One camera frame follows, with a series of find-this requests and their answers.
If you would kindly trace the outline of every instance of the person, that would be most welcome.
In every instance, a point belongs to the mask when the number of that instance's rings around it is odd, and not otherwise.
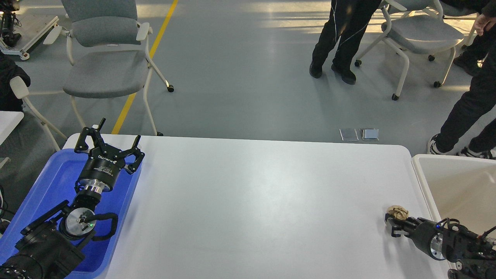
[[[496,23],[496,0],[491,0],[482,9],[475,21],[479,36],[491,30]],[[447,154],[460,137],[484,114],[496,105],[496,44],[491,44],[488,55],[478,75],[472,78],[470,90],[456,102],[439,134],[428,141],[428,153]],[[491,150],[496,147],[496,119],[491,121],[482,132],[470,140],[456,155],[494,159]]]
[[[22,111],[22,100],[17,99],[10,88],[10,80],[20,76],[27,86],[31,79],[11,58],[0,51],[0,110]]]
[[[441,0],[442,2],[457,8],[467,8],[482,13],[490,0]],[[496,28],[484,32],[482,36],[475,37],[474,41],[465,51],[453,60],[453,64],[461,67],[467,74],[476,76],[481,68],[478,62],[486,57],[491,44],[496,42]]]
[[[355,84],[357,78],[350,70],[351,61],[380,2],[381,0],[331,0],[329,20],[324,24],[312,53],[312,77],[322,76],[322,65],[339,39],[331,69],[340,74],[345,83]]]

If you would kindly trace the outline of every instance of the black jacket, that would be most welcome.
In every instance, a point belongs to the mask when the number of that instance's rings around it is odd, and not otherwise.
[[[22,100],[17,99],[10,88],[10,80],[15,76],[20,76],[27,86],[31,85],[26,72],[0,51],[0,110],[22,111]]]
[[[488,17],[496,17],[496,0],[491,0],[482,8],[482,14]]]
[[[441,0],[441,2],[457,8],[467,8],[481,12],[490,0]]]

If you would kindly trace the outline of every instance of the gray floor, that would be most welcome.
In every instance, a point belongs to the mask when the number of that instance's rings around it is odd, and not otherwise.
[[[150,22],[155,30],[153,42],[172,0],[137,2],[139,20]],[[70,27],[58,0],[23,0],[21,7],[22,13],[58,15],[60,24]],[[400,100],[394,102],[391,95],[399,79],[401,58],[379,43],[362,59],[362,66],[353,69],[356,85],[342,82],[330,70],[329,62],[324,65],[324,75],[313,79],[308,74],[311,52],[328,14],[329,1],[179,0],[154,56],[176,88],[168,93],[157,76],[152,78],[149,100],[157,129],[174,137],[342,142],[340,128],[377,128],[380,141],[358,143],[399,144],[412,156],[425,153],[426,141],[439,132],[453,104],[468,90],[471,77],[454,67],[445,85],[433,88],[448,53],[438,54],[434,62],[408,54],[409,74]],[[383,21],[377,12],[361,50],[378,36]],[[465,34],[472,23],[446,22]],[[85,51],[75,44],[76,59]],[[65,39],[61,36],[50,46],[40,44],[30,54],[31,58],[23,62],[14,57],[32,78],[30,90],[60,91],[70,70]],[[78,105],[87,125],[106,117],[103,132],[110,133],[125,101],[126,97],[86,99]],[[67,135],[80,131],[64,93],[33,96],[32,102]],[[491,111],[481,118],[454,152],[495,115]],[[141,94],[120,134],[152,134]],[[48,144],[36,148],[50,153]],[[48,159],[47,151],[38,152],[40,158]],[[36,177],[41,169],[19,170],[17,166],[22,165],[11,163],[2,170],[0,183],[19,183],[7,178],[20,171]],[[16,187],[29,188],[32,182],[22,184]],[[8,200],[18,205],[22,198],[16,199]]]

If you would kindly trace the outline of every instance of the black pants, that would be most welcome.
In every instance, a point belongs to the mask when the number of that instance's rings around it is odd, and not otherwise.
[[[470,91],[465,92],[454,105],[436,146],[442,152],[453,149],[458,139],[484,114],[496,105],[496,44],[492,44],[482,64],[480,74],[472,78]],[[496,119],[470,141],[469,148],[474,152],[490,150],[496,146]]]
[[[331,0],[329,21],[324,28],[312,54],[315,66],[321,67],[329,52],[339,40],[338,49],[332,62],[341,69],[350,67],[358,51],[360,41],[380,0]]]
[[[476,36],[474,42],[463,52],[463,56],[482,60],[494,43],[496,43],[496,28],[491,28],[489,31],[484,31],[484,35]]]

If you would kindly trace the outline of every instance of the white tabletop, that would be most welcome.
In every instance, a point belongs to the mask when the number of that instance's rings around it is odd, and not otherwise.
[[[120,149],[134,140],[103,138]],[[108,279],[446,278],[446,261],[385,229],[390,205],[430,218],[402,146],[169,137],[140,145],[146,156]]]
[[[0,110],[0,144],[14,130],[15,126],[21,122],[24,113],[18,111],[1,111]]]

